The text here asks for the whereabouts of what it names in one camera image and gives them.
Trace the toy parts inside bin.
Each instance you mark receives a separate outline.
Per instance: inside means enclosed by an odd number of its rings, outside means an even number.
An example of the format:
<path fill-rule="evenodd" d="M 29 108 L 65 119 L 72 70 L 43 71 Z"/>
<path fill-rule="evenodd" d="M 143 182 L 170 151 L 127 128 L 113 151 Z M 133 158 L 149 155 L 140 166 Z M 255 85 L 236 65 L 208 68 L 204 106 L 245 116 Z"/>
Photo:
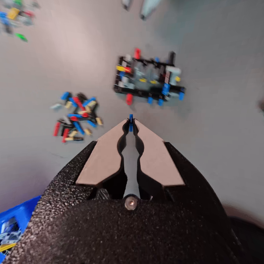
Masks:
<path fill-rule="evenodd" d="M 0 252 L 7 255 L 18 243 L 22 236 L 22 230 L 15 217 L 1 223 L 0 232 Z"/>

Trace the black toy brick gear assembly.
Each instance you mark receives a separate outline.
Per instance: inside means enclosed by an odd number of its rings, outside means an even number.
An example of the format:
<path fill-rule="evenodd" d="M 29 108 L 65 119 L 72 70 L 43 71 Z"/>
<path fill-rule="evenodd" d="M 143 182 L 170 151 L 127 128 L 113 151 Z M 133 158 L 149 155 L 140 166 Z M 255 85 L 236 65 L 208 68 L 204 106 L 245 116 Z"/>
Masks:
<path fill-rule="evenodd" d="M 130 67 L 132 71 L 116 70 L 114 92 L 126 95 L 127 105 L 132 104 L 134 97 L 145 98 L 149 104 L 156 100 L 159 106 L 172 97 L 183 101 L 186 88 L 180 85 L 182 71 L 175 66 L 175 57 L 176 53 L 170 51 L 165 61 L 144 58 L 139 48 L 135 48 L 133 56 L 119 56 L 117 65 Z"/>

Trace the pile of toy connector pins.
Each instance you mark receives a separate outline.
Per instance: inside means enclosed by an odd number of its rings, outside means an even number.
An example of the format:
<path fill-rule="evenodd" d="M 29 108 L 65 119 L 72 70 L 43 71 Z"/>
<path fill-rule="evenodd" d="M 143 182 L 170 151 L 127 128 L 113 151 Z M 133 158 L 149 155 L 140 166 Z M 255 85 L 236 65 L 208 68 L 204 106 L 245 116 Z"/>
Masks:
<path fill-rule="evenodd" d="M 50 109 L 58 111 L 62 108 L 68 110 L 63 117 L 55 122 L 52 136 L 61 137 L 61 142 L 82 142 L 84 136 L 91 136 L 92 131 L 81 125 L 86 122 L 89 126 L 97 128 L 103 126 L 103 120 L 97 115 L 99 103 L 96 97 L 87 97 L 84 93 L 73 94 L 69 91 L 64 92 L 60 101 L 53 104 Z"/>

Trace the blue plastic bin with tag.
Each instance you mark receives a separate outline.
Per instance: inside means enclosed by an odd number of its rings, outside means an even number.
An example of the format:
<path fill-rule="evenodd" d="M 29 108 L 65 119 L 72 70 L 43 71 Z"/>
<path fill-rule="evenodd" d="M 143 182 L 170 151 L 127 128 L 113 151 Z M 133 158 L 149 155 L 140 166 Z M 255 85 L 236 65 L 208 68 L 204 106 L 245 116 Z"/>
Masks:
<path fill-rule="evenodd" d="M 27 200 L 13 208 L 10 208 L 2 213 L 0 213 L 0 226 L 3 221 L 7 221 L 8 219 L 15 217 L 18 221 L 18 224 L 22 230 L 22 235 L 26 230 L 28 223 L 31 219 L 32 213 L 40 200 L 40 196 L 36 196 L 30 200 Z M 4 261 L 7 255 L 0 253 L 0 263 Z"/>

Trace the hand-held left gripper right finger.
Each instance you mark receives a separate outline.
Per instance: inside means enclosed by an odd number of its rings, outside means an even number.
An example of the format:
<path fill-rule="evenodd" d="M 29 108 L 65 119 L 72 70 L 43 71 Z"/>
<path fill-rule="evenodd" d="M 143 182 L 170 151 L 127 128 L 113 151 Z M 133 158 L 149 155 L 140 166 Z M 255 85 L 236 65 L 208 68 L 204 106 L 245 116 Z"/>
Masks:
<path fill-rule="evenodd" d="M 138 128 L 137 135 L 144 145 L 140 157 L 141 171 L 163 187 L 184 186 L 185 183 L 165 146 L 165 141 L 138 120 L 134 121 Z"/>

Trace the heap of mixed toy parts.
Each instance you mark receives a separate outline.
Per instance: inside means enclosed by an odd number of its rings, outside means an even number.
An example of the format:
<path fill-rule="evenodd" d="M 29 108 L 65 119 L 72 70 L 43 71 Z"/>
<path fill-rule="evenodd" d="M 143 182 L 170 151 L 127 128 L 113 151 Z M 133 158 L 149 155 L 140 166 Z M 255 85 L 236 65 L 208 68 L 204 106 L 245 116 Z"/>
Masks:
<path fill-rule="evenodd" d="M 16 35 L 19 28 L 32 27 L 36 12 L 40 10 L 38 0 L 1 0 L 1 31 L 7 35 Z"/>

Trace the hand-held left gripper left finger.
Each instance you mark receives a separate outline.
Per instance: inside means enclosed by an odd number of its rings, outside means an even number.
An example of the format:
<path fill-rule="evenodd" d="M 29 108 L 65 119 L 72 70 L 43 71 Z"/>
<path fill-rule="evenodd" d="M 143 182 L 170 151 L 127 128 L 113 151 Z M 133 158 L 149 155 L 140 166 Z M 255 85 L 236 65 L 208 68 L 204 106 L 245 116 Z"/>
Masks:
<path fill-rule="evenodd" d="M 128 127 L 129 120 L 125 119 L 97 139 L 75 182 L 77 185 L 98 185 L 119 171 Z"/>

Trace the grey desk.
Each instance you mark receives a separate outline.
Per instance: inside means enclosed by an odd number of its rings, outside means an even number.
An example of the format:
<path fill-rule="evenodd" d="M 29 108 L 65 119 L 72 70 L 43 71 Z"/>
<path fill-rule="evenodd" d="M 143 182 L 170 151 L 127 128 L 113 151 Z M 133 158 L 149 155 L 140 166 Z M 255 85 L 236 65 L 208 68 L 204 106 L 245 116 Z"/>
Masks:
<path fill-rule="evenodd" d="M 263 222 L 263 1 L 162 1 L 139 17 L 121 1 L 40 1 L 28 42 L 1 31 L 1 212 L 42 194 L 91 140 L 132 113 L 173 144 L 222 203 Z M 114 93 L 119 55 L 141 49 L 164 60 L 176 53 L 183 101 L 159 107 Z M 84 142 L 53 137 L 70 91 L 96 97 L 104 122 Z"/>

